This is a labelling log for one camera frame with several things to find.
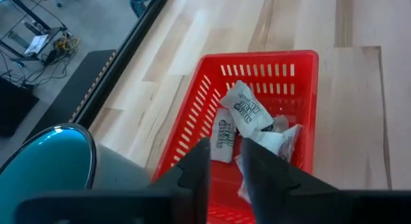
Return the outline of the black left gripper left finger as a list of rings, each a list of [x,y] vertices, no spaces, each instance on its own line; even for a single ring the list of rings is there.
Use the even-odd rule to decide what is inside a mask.
[[[199,140],[189,152],[150,184],[166,193],[167,210],[163,223],[206,224],[211,179],[210,138]]]

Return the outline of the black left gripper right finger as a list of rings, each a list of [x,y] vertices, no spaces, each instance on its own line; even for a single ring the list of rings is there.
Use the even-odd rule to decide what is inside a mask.
[[[249,138],[241,141],[243,177],[258,224],[340,224],[337,189]]]

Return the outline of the red slotted plastic basket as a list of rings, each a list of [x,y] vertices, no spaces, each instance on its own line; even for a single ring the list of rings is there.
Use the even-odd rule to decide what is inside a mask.
[[[238,81],[245,82],[272,115],[284,114],[302,125],[291,165],[311,173],[317,104],[318,55],[314,51],[231,53],[207,55],[201,59],[188,87],[170,136],[153,176],[157,180],[175,166],[196,143],[211,134],[211,120],[220,99]],[[234,141],[234,152],[241,152],[242,138]],[[233,164],[211,161],[207,223],[257,223],[251,204],[237,191],[241,173]],[[151,217],[162,222],[166,198]]]

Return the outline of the black floor ramp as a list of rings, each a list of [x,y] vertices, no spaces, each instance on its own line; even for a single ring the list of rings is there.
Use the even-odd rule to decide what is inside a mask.
[[[109,58],[115,54],[115,49],[89,52],[27,136],[26,141],[45,128],[67,123],[72,118],[73,113],[76,112],[76,108],[84,99],[95,79],[102,72]]]

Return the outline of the black floor box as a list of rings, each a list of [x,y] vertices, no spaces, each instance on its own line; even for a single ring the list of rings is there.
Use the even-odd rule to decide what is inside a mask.
[[[0,77],[0,137],[11,137],[38,98]]]

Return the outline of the white paper sheet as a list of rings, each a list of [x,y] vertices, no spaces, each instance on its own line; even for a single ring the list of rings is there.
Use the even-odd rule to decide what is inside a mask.
[[[30,53],[38,54],[40,50],[45,46],[46,42],[49,40],[49,35],[38,35],[35,36],[30,43],[30,45],[25,50],[24,54],[29,55]]]

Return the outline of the black table edge frame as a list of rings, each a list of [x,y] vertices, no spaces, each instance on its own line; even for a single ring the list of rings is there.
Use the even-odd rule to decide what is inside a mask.
[[[86,128],[90,127],[167,1],[150,1],[148,8],[138,18],[124,43],[113,53],[112,58],[102,69],[102,75],[87,91],[85,98],[69,120],[70,123],[76,123]]]

